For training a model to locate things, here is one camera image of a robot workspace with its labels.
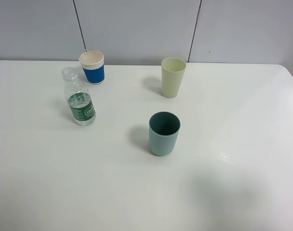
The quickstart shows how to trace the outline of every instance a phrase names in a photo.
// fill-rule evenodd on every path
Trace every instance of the cup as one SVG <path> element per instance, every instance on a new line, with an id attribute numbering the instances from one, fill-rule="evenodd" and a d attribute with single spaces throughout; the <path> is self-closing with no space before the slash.
<path id="1" fill-rule="evenodd" d="M 174 149 L 181 122 L 170 112 L 158 112 L 149 121 L 149 147 L 155 155 L 167 155 Z"/>
<path id="2" fill-rule="evenodd" d="M 79 57 L 79 62 L 91 84 L 100 84 L 104 81 L 104 56 L 101 52 L 85 52 Z"/>
<path id="3" fill-rule="evenodd" d="M 161 62 L 161 92 L 166 98 L 177 96 L 183 75 L 186 69 L 186 63 L 179 58 L 166 58 Z"/>

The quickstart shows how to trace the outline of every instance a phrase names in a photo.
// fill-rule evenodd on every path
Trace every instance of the water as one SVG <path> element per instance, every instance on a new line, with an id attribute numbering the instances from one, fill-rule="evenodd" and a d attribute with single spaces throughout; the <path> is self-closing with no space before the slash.
<path id="1" fill-rule="evenodd" d="M 68 105 L 72 110 L 74 118 L 81 126 L 88 126 L 95 121 L 96 112 L 93 108 L 93 104 L 90 104 L 90 102 L 90 95 L 82 92 L 76 93 L 68 99 Z"/>

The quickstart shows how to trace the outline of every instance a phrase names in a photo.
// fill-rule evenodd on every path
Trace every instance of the table surface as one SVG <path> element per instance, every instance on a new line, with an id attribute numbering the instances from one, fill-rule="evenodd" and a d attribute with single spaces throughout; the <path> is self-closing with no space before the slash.
<path id="1" fill-rule="evenodd" d="M 187 64 L 174 99 L 160 66 L 105 66 L 96 110 L 73 120 L 61 70 L 0 61 L 0 231 L 293 231 L 293 77 L 280 65 Z M 148 151 L 148 120 L 181 121 Z"/>

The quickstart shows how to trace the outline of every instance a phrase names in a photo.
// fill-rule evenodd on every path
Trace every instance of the light green plastic cup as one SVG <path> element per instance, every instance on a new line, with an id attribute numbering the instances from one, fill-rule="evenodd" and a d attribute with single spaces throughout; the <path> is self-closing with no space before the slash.
<path id="1" fill-rule="evenodd" d="M 161 62 L 161 92 L 166 98 L 177 96 L 183 75 L 186 69 L 186 63 L 179 58 L 166 58 Z"/>

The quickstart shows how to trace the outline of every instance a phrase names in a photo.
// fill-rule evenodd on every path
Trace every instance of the blue paper cup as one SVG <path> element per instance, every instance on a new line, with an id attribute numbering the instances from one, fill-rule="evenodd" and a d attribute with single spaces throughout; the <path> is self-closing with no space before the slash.
<path id="1" fill-rule="evenodd" d="M 101 52 L 85 52 L 79 57 L 79 62 L 91 84 L 100 84 L 104 81 L 104 56 Z"/>

